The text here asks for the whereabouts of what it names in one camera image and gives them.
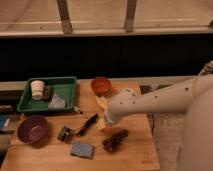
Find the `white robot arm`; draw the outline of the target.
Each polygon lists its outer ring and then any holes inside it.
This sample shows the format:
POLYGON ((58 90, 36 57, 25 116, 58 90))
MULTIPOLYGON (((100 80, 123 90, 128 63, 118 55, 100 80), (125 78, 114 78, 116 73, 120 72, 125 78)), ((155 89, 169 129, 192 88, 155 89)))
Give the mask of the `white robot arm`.
POLYGON ((213 60, 193 79, 141 96, 120 91, 108 103, 104 122, 113 125, 140 113, 184 113, 176 171, 213 171, 213 60))

